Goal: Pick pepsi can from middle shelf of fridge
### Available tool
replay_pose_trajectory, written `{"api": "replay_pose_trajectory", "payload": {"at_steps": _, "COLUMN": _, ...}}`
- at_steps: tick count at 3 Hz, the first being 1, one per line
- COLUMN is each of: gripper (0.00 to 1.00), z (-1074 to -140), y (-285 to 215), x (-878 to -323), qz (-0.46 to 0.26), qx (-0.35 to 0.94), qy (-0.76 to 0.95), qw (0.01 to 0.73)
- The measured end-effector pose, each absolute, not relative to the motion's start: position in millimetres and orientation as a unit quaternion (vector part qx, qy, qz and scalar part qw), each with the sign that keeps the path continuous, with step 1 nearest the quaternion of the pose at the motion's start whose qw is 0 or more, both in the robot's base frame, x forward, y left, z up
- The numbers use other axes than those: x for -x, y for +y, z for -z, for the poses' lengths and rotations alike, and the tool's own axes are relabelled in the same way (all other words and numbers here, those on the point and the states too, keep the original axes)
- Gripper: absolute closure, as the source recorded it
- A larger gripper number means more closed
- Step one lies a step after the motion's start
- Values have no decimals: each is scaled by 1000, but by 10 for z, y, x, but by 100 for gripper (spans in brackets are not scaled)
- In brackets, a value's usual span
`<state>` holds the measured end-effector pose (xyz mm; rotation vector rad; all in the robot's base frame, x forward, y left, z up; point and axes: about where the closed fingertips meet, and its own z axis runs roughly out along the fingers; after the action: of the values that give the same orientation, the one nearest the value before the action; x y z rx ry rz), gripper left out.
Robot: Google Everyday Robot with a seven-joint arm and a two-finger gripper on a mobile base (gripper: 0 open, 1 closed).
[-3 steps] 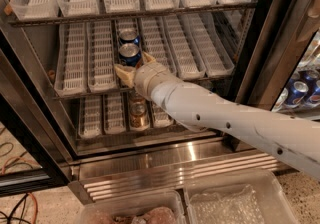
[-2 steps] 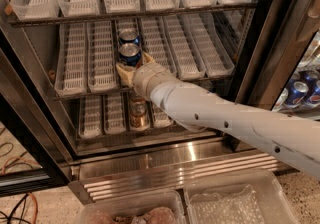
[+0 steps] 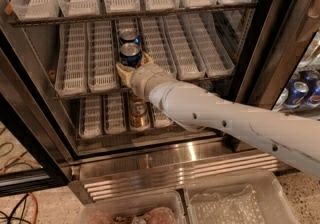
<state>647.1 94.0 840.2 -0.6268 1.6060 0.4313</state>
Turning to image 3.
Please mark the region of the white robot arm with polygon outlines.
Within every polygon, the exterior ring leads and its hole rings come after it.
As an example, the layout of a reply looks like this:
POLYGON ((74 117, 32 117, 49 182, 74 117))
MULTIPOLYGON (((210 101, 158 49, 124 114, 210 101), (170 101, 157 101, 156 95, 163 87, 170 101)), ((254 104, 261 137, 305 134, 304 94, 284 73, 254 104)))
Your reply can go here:
POLYGON ((116 64, 122 82, 188 131, 213 128, 320 178, 320 122, 231 102, 179 81, 148 54, 133 68, 116 64))

